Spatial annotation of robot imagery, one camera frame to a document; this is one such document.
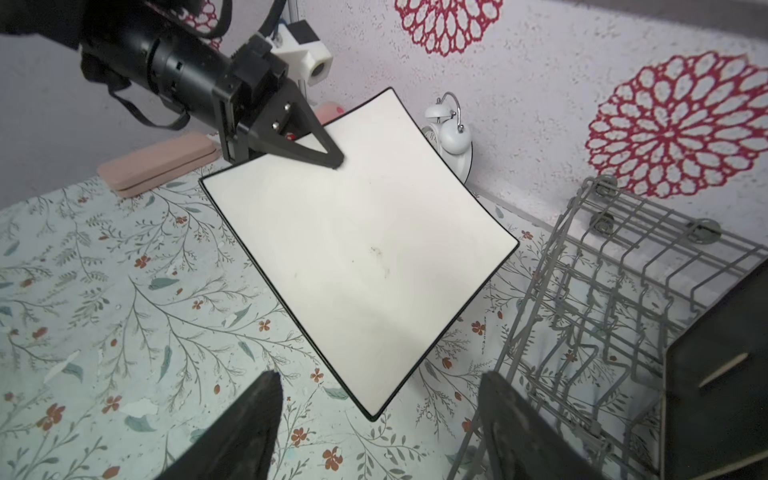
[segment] black border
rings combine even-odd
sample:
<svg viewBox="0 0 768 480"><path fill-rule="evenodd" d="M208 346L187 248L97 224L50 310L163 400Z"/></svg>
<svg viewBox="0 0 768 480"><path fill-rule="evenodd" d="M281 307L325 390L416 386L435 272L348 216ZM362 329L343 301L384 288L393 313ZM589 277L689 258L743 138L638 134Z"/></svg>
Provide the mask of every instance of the black border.
<svg viewBox="0 0 768 480"><path fill-rule="evenodd" d="M334 119L333 119L331 122L329 122L329 123L333 123L334 121L336 121L336 120L339 120L340 118L342 118L342 117L345 117L345 116L346 116L346 115L348 115L348 114L351 114L352 112L354 112L354 111L355 111L355 110L357 110L358 108L364 107L365 105L367 105L367 104L368 104L368 103L370 103L371 101L373 101L373 100L377 99L378 97L380 97L381 95L385 94L387 91L390 91L390 90L392 91L392 93L393 93L393 94L395 94L395 98L397 98L397 100L400 102L400 105L402 106L402 109L406 111L406 113L407 113L407 114L408 114L408 116L410 117L411 121L413 122L413 125L414 125L414 127L416 127L417 129L419 129L419 134L421 134L421 128L420 128L420 127L419 127L419 125L418 125L418 124L415 122L415 120L413 120L413 117L412 117L412 116L411 116L411 114L408 112L408 110L406 109L406 106L405 106L405 105L402 103L402 100L400 99L400 96L398 96L398 95L397 95L397 92L395 91L395 89L394 89L393 87L387 87L387 88L385 88L384 90L382 90L382 91L381 91L381 92L379 92L378 94L376 94L376 95L374 95L373 97L371 97L369 100L367 100L367 101L365 101L364 103L362 103L362 104L358 105L357 107L354 107L352 110L349 110L349 111L345 112L344 114L340 115L339 117L337 117L337 118L334 118ZM432 151L434 151L434 152L435 152L435 157L436 157L436 158L438 158L438 159L440 160L440 163L441 163L441 164L443 164L443 165L445 166L445 168L448 168L448 171L449 171L449 172L451 172L451 174L452 174L452 175L453 175L453 177L456 179L456 181L458 181L458 182L459 182L459 183L462 185L462 187L464 187L464 188L465 188L465 190L467 190L467 193L468 193L468 194L470 194L470 195L472 195L472 198L475 200L475 202L477 202L477 203L478 203L478 205L480 206L480 208L482 208L482 209L483 209L483 211L484 211L484 212L486 212L486 213L487 213L487 215L489 215L489 216L490 216L490 218L492 218L492 219L493 219L493 220L494 220L494 221L497 223L497 225L499 225L499 227L500 227L500 228L502 228L502 229L503 229L503 230L504 230L504 231L505 231L505 232L506 232L506 233L507 233L507 234L508 234L510 237L512 237L512 238L514 238L515 240L517 240L517 241L518 241L518 244L517 244L517 246L515 246L515 248L513 248L513 249L512 249L512 251L511 251L511 252L509 252L509 255L507 255L507 256L506 256L506 257L505 257L505 258L502 260L502 262L501 262L501 263L500 263L500 264L499 264L499 265L498 265L496 268L494 268L494 269L493 269L493 271L491 272L491 274L490 274L490 275L488 275L488 278L486 278L486 279L485 279L485 280L484 280L484 281L483 281L483 282L480 284L480 287L479 287L479 288L478 288L478 289L477 289L477 290L476 290L476 291L475 291L475 292L474 292L474 293L473 293L473 294L472 294L472 295L469 297L469 300L467 300L467 301L466 301L466 303L464 303L464 305L462 306L462 308L461 308L461 309L460 309L460 310L459 310L459 311L458 311L458 312L457 312L457 313L456 313L456 314L453 316L453 318L451 319L451 321L450 321L450 322L448 322L448 324L447 324L447 325L445 326L445 328L444 328L444 329L443 329L443 330L440 332L440 334L439 334L439 335L437 335L437 338L435 338L435 341L434 341L434 342L432 342L432 345L430 345L430 346L429 346L429 348L428 348L428 349L427 349L427 350L424 352L424 355L422 355L422 357L419 359L419 361L417 361L417 362L416 362L416 364L413 366L413 368L411 368L411 370L408 372L408 375L406 375L406 376L405 376L405 377L402 379L402 381L400 382L400 384L398 384L398 385L397 385L397 387L395 388L395 390L392 392L392 395L390 395L390 396L389 396L389 398L388 398L388 399L387 399L387 400L384 402L384 405L382 406L382 408L381 408L381 409L379 409L379 411L378 411L378 412L376 412L376 414L375 414L375 415L371 415L371 414L368 412L368 410L367 410L365 407L363 407L363 406L360 404L360 402L358 401L358 399L357 399L357 398L355 397L355 395L352 393L352 390L350 390L350 389L349 389L349 387L347 387L347 386L346 386L346 384L344 383L344 381L341 379L341 376L339 376L339 375L336 373L336 370L335 370L335 369L333 369L333 367L331 366L330 362L329 362L329 361L326 359L326 357L323 355L323 352L322 352L322 351L320 351L320 349L319 349L319 348L317 348L317 345L315 345L315 342L312 340L312 337L311 337L311 336L309 336L309 335L307 334L306 330L305 330L305 329L304 329L304 327L301 325L301 322L299 322L299 320L296 318L296 316L295 316L295 315L293 315L293 312L291 311L291 309L290 309L290 307L288 306L288 304L286 303L286 301L285 301L285 300L283 300L282 296L280 295L280 292L278 292L278 291L277 291L277 288L276 288L276 287L275 287L275 286L272 284L272 281L271 281L271 280L270 280L270 278L269 278L269 277L266 275L266 273L264 272L264 270L262 270L261 266L260 266L260 265L259 265L259 263L256 261L256 259L255 259L255 258L253 258L253 255L250 253L250 251L249 251L249 250L248 250L248 249L245 247L245 245L243 245L243 242L240 240L240 237L238 237L238 236L237 236L237 232L236 232L236 231L235 231L235 230L232 228L232 226L230 225L229 221L227 221L227 218L226 218L226 217L225 217L225 216L224 216L224 215L221 213L221 210L219 210L219 206L218 206L218 205L216 205L216 201L215 201L215 200L214 200L214 199L211 197L210 193L208 193L208 189L205 187L205 183L204 183L204 180L206 180L206 179L207 179L207 178L209 178L209 177L213 177L214 175L218 175L218 174L220 174L220 173L222 173L222 172L225 172L225 171L229 170L230 168L234 168L234 167L237 167L237 165L232 165L232 166L230 166L230 167L227 167L227 168L224 168L224 169L222 169L222 170L219 170L219 171L213 172L212 174L208 174L208 175L206 175L206 176L204 176L204 177L201 177L201 178L199 179L199 181L198 181L198 182L200 183L200 186L203 188L203 191L204 191L204 192L205 192L205 194L208 196L208 199L210 200L211 204L212 204L212 205L214 206L214 208L216 209L216 212L219 214L219 216L221 217L221 219L222 219L222 220L224 221L224 223L227 225L227 228L229 228L229 229L230 229L230 232L232 232L232 234L234 235L234 237L237 239L237 242L238 242L238 244L240 245L240 247L241 247L243 250L245 250L245 253L246 253L246 255L248 256L248 258L250 258L250 261L251 261L251 262L253 262L253 265L256 267L256 269L257 269L257 270L259 270L259 273L261 274L261 276L262 276L262 277L264 278L264 280L266 281L266 284L267 284L267 285L269 285L270 289L271 289L271 290L274 292L274 294L275 294L275 296L277 297L277 299L280 301L280 303L282 303L282 304L283 304L283 306L285 307L285 309L286 309L286 312L287 312L287 313L288 313L288 315L290 316L291 320L293 320L293 322L296 324L296 326L297 326L297 327L299 327L299 330L301 330L301 333L302 333L302 334L303 334L303 335L306 337L307 341L309 341L309 342L310 342L310 345L312 346L312 348L314 348L314 349L315 349L315 352L317 352L317 354L319 355L319 357L320 357L320 359L323 361L323 363L325 363L325 364L326 364L326 367L328 367L328 370L330 370L330 372L333 374L333 376L334 376L334 377L336 377L336 380L338 380L338 381L339 381L339 384L342 386L342 388L344 389L344 391L345 391L345 392L347 392L347 393L349 393L349 397L352 399L352 401L355 403L355 405L357 406L357 408L358 408L358 409L360 409L360 411L363 413L363 415L364 415L364 416L365 416L365 417L366 417L366 418L367 418L367 419L368 419L370 422L375 422L376 420L378 420L378 419L379 419L379 417L382 415L382 413L384 413L384 411L386 410L386 408L389 406L389 404L390 404L390 403L392 402L392 400L395 398L395 395L397 395L397 393L400 391L400 389L402 388L402 386L404 386L404 385L406 384L406 382L408 381L408 379L410 379L410 378L411 378L411 375L413 375L413 373L416 371L416 369L418 369L419 365L421 365L421 364L422 364L422 362L424 361L424 359L426 359L427 355L428 355L428 354L429 354L429 353L430 353L430 352L431 352L431 351L432 351L432 350L435 348L435 345L437 345L437 342L438 342L438 341L439 341L439 340L440 340L440 339L441 339L441 338L442 338L442 337L445 335L445 333L448 331L448 329L449 329L449 328L451 328L451 326L452 326L452 325L453 325L453 323L456 321L456 319L458 319L458 317L459 317L459 316L462 314L462 312L464 312L464 310L467 308L467 305L469 305L469 304L470 304L470 302L471 302L471 301L473 301L473 300L475 299L475 297L478 295L478 293L480 293L480 291L481 291L481 290L483 289L483 287L484 287L484 286L485 286L485 285L488 283L488 281L489 281L489 280L490 280L490 279L491 279L491 278L492 278L492 277L493 277L493 276L496 274L496 272L498 271L498 269L500 269L500 268L502 267L502 265L504 265L504 264L506 263L506 261L507 261L507 260L509 260L509 257L511 257L511 256L512 256L512 254L513 254L513 253L514 253L514 252L515 252L515 251L518 249L518 247L520 247L520 240L518 240L518 238L517 238L517 237L515 237L514 235L512 235L511 233L509 233L509 231L508 231L506 228L504 228L504 226L503 226L503 225L501 225L501 224L498 222L498 220L496 220L496 217L494 217L493 215L491 215L491 213L490 213L490 212L488 212L488 211L485 209L485 207L483 207L483 206L482 206L482 204L481 204L481 203L480 203L480 201L479 201L479 200L478 200L478 199L475 197L475 195L474 195L474 194L473 194L471 191L469 191L469 189L468 189L468 188L467 188L467 187L466 187L466 186L465 186L465 185L462 183L462 181L461 181L461 180L459 180L459 178L458 178L458 177L456 177L456 174L454 174L454 173L453 173L453 170L451 170L451 169L448 167L448 165L446 165L446 164L445 164L445 162L444 162L444 161L442 160L442 158L440 157L440 154L439 154L439 153L437 152L437 150L435 150L435 148L434 148L434 147L433 147L433 146L432 146L432 145L429 143L429 141L426 139L426 137L424 137L423 135L422 135L422 137L424 138L424 141L425 141L425 142L427 142L427 144L428 144L428 145L429 145L429 147L432 149Z"/></svg>

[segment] red flower decal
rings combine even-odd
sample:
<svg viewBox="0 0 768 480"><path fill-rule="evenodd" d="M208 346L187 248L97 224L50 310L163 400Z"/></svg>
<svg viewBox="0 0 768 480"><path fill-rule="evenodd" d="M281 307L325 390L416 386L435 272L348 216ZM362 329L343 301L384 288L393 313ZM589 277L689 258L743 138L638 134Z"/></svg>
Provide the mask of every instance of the red flower decal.
<svg viewBox="0 0 768 480"><path fill-rule="evenodd" d="M107 398L107 406L105 406L103 409L101 409L101 413L106 414L110 410L114 410L115 412L120 408L120 401L123 399L121 396L116 397L109 397Z"/></svg>
<svg viewBox="0 0 768 480"><path fill-rule="evenodd" d="M768 152L768 68L710 51L640 70L590 124L589 163L649 197L723 185Z"/></svg>
<svg viewBox="0 0 768 480"><path fill-rule="evenodd" d="M472 332L482 336L485 333L485 324L480 322L474 322L472 324Z"/></svg>
<svg viewBox="0 0 768 480"><path fill-rule="evenodd" d="M104 470L104 473L101 474L101 477L104 480L108 480L109 478L117 476L118 473L120 473L120 467L110 467Z"/></svg>
<svg viewBox="0 0 768 480"><path fill-rule="evenodd" d="M447 57L482 40L504 0L395 0L402 27L427 53Z"/></svg>
<svg viewBox="0 0 768 480"><path fill-rule="evenodd" d="M37 332L32 333L32 338L38 339L41 336L45 335L46 333L48 333L48 329L45 328L44 326L41 326L40 328L38 328Z"/></svg>
<svg viewBox="0 0 768 480"><path fill-rule="evenodd" d="M134 266L138 267L138 268L144 268L144 267L147 266L147 263L149 263L150 260L152 260L151 257L147 257L146 255L142 255L141 258L137 258L136 259L136 264Z"/></svg>
<svg viewBox="0 0 768 480"><path fill-rule="evenodd" d="M333 470L334 472L339 469L339 465L343 462L344 458L341 455L336 455L339 447L333 447L333 450L326 450L323 452L323 458L326 460L326 470Z"/></svg>
<svg viewBox="0 0 768 480"><path fill-rule="evenodd" d="M64 406L58 406L57 403L54 403L53 405L48 407L48 410L45 411L45 416L38 420L36 425L38 427L42 427L44 431L48 431L51 429L51 427L59 423L61 421L61 414L63 413L64 409L66 407Z"/></svg>
<svg viewBox="0 0 768 480"><path fill-rule="evenodd" d="M323 374L320 373L320 369L315 369L315 372L310 375L310 379L314 380L315 383L318 383L320 380L322 380Z"/></svg>
<svg viewBox="0 0 768 480"><path fill-rule="evenodd" d="M219 21L219 16L216 14L216 5L214 5L211 0L205 0L203 10L197 17L187 13L186 15L181 16L181 20L190 27L194 27L195 30L208 32L214 29L216 23ZM208 45L210 45L211 48L218 50L221 46L221 38L214 38Z"/></svg>
<svg viewBox="0 0 768 480"><path fill-rule="evenodd" d="M290 436L290 441L293 442L295 446L299 446L301 442L306 440L306 436L309 435L309 433L309 430L304 432L304 428L295 429L293 430L293 435Z"/></svg>

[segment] wire rack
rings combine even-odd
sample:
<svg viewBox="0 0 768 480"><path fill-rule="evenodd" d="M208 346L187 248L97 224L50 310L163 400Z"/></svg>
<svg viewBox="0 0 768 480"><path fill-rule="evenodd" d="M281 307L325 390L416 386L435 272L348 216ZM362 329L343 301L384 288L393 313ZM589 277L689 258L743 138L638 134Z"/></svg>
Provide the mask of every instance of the wire rack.
<svg viewBox="0 0 768 480"><path fill-rule="evenodd" d="M713 220L622 191L615 177L588 178L554 226L494 370L606 478L657 478L664 350L766 257ZM475 412L449 480L486 471L480 424Z"/></svg>

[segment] wall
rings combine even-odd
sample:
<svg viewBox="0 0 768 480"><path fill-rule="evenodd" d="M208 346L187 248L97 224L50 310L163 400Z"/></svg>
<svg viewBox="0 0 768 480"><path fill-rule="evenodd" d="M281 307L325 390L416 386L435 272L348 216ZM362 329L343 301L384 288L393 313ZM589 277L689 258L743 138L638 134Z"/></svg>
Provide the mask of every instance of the wall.
<svg viewBox="0 0 768 480"><path fill-rule="evenodd" d="M139 124L104 85L80 72L80 55L38 36L0 36L0 208L93 177L112 158L178 135ZM175 114L139 87L126 91L157 123ZM213 129L192 120L185 131Z"/></svg>
<svg viewBox="0 0 768 480"><path fill-rule="evenodd" d="M440 5L450 5L449 10L455 12L465 6L472 9L473 5L472 0L458 4L455 0L435 3L437 10ZM404 28L399 11L409 9L407 0L301 2L302 15L310 20L336 56L329 79L310 90L310 95L316 100L337 100L352 107L391 85L413 117L424 123L426 106L443 91L454 91L462 101L475 139L475 162L468 182L547 222L554 221L585 177L597 173L589 161L604 161L598 155L606 152L596 146L598 137L605 136L606 132L600 131L602 125L593 123L598 120L599 105L628 103L643 117L653 116L656 107L666 108L672 115L680 103L690 105L689 115L692 115L693 108L698 106L702 111L709 111L714 122L709 125L715 128L704 134L699 132L699 137L697 132L683 133L685 129L679 125L658 132L662 141L666 139L669 150L660 156L669 185L673 187L669 193L677 188L687 189L688 193L695 190L696 193L668 194L659 198L659 195L667 194L662 186L658 192L653 190L646 196L695 217L712 217L726 228L768 242L768 116L765 116L768 114L768 97L754 100L759 96L755 92L768 92L768 73L758 70L768 67L768 42L763 38L732 33L741 28L751 35L766 35L768 15L765 7L725 0L698 2L699 8L690 2L600 2L609 8L596 8L588 3L555 0L486 2L479 8L488 15L485 19L482 13L475 17L478 26L486 25L482 38L472 38L471 44L458 42L454 49L463 47L463 52L443 55L437 46L438 51L428 53L431 43L415 44L413 35ZM411 0L411 4L417 5L416 10L419 0ZM671 18L688 25L627 12L633 5L650 9L656 17ZM497 12L495 19L491 18L494 12ZM718 28L699 25L716 25ZM708 51L716 52L711 57L716 60L716 65L707 73L703 72L706 65L696 71L698 60L694 57ZM742 66L736 61L723 71L723 66L730 62L727 57L740 55L746 55L753 67ZM669 64L676 56L682 58ZM634 91L627 93L627 87L621 90L620 93L627 95L626 99L611 98L615 88L633 80L647 65L660 65L653 78L647 71L642 78L638 77L628 85ZM644 110L644 101L649 98L637 95L642 90L650 93L654 93L655 88L663 90L663 85L657 85L665 81L674 88L687 73L683 72L683 67L690 70L694 84L688 94L677 99L672 94L664 97L664 92L660 91L658 98L650 98L650 111ZM666 71L670 76L664 78ZM713 94L729 81L720 80L720 77L727 77L733 71L736 75L730 81L737 81L736 90L730 93L721 90L722 98L714 98L712 105L704 105L710 99L708 95L698 100L692 98L695 85L701 81L706 83L704 77L714 74L717 78L717 84L709 92ZM750 81L756 87L748 93L754 94L750 101L756 103L751 108L750 120L762 119L749 126L749 138L743 138L744 133L738 131L718 133L725 126L717 122L726 115L715 114L713 110L734 98L738 102L738 85L752 74L756 77ZM734 111L744 114L745 105ZM611 113L612 107L608 105L603 109ZM628 115L617 115L623 117L620 122L631 121L625 131L648 133L637 126L637 118ZM683 122L685 118L678 118L678 121ZM746 125L742 122L737 127ZM612 127L609 135L621 134L619 130ZM586 146L591 134L596 140L591 144L592 149ZM717 137L719 134L735 138L728 140L730 146L711 146L713 142L723 140ZM648 167L656 166L652 162L659 160L654 156L659 152L635 153L648 141L641 137L628 141L630 145L625 151L631 152L629 156L637 157L639 161L633 166L629 163L634 158L625 158L627 165L620 164L619 167L631 167L629 174L640 176L643 163ZM703 150L694 150L694 141L706 144ZM741 141L751 142L752 150L740 144ZM682 154L671 151L674 149L672 143L682 147ZM722 151L713 154L707 151L708 148ZM730 154L723 153L732 149L735 150ZM706 155L698 158L696 153ZM728 157L732 165L726 163ZM695 165L685 163L685 160L693 160ZM670 165L677 166L679 171L668 170ZM736 168L745 168L745 165L751 165L751 170ZM695 174L697 168L701 169L699 177L686 177L687 173ZM708 175L707 180L699 180L704 174ZM733 176L721 186L707 183L722 183L728 174Z"/></svg>

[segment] table surface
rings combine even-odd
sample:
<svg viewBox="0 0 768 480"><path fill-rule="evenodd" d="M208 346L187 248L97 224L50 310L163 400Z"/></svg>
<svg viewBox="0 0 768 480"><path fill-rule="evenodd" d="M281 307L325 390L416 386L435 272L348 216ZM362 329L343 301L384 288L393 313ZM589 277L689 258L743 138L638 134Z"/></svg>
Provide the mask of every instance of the table surface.
<svg viewBox="0 0 768 480"><path fill-rule="evenodd" d="M152 478L265 369L285 395L270 478L447 475L548 233L478 198L522 245L371 423L209 205L197 180L224 166L0 211L0 477Z"/></svg>

